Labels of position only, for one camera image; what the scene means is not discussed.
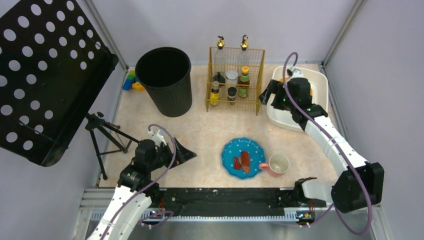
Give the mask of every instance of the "white basin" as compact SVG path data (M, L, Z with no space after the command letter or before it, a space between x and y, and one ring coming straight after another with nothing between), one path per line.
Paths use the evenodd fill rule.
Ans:
M274 70L272 79L279 81L283 78L283 67L279 66ZM321 105L321 107L328 112L329 110L329 81L327 77L314 70L306 69L303 67L297 67L304 77L309 81L310 87L312 88L312 103ZM292 114L289 111L274 109L271 104L274 101L275 94L272 93L269 96L268 103L266 104L266 114L268 115L269 121L281 128L302 131L299 124L292 119Z

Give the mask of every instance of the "spice jar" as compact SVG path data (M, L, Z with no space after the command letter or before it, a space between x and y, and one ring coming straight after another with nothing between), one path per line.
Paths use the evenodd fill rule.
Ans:
M212 82L212 90L210 93L210 105L218 105L220 99L220 83L218 81Z
M235 70L228 70L225 73L225 83L226 83L227 89L229 89L231 87L237 88L238 78L239 78L239 74L237 73L237 71L235 71Z
M237 88L229 87L228 88L228 101L230 105L234 105L234 101L236 100Z
M251 81L249 79L249 67L244 66L241 68L241 75L238 79L238 95L241 98L246 98L249 96L249 85L251 84Z

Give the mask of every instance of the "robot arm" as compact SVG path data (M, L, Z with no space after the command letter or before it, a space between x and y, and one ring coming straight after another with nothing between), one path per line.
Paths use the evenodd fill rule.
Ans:
M144 139L139 142L135 149L135 157L132 158L131 163L120 173L112 200L88 240L128 239L147 208L152 202L158 200L159 184L154 183L126 204L134 194L152 183L152 171L163 166L169 166L172 161L173 154L168 143L165 141L164 131L161 129L157 132L149 131L149 134L151 135L151 139ZM196 153L184 148L176 138L173 138L173 140L175 142L176 154L171 168L179 166L197 156ZM119 214L112 222L112 217L117 212Z
M382 166L378 162L369 163L364 157L359 155L336 130L326 111L320 105L312 103L311 85L300 70L292 66L288 68L287 73L290 76L287 83L290 95L304 112L329 133L331 138L294 107L281 82L272 79L259 99L262 104L266 105L270 95L275 94L271 104L274 109L276 111L290 111L292 119L300 125L306 134L315 140L328 157L338 176L338 180L335 183L322 181L315 177L299 179L294 184L297 197L299 199L319 199L334 203L342 213L352 212L367 206L358 180L337 149L337 144L359 173L368 191L371 203L373 205L380 203L384 179Z

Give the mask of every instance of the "blue plate with white dots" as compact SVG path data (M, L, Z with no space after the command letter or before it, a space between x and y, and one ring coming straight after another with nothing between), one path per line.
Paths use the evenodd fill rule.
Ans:
M244 173L242 169L234 169L234 157L240 157L242 151L249 153L250 172ZM250 179L256 176L261 170L259 164L266 163L265 151L255 140L248 137L233 138L225 144L221 153L222 166L228 173L239 179Z

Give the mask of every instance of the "black perforated panel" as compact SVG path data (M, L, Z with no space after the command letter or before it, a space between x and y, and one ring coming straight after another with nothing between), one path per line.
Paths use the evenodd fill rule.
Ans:
M0 147L55 164L117 62L74 0L21 0L0 18Z

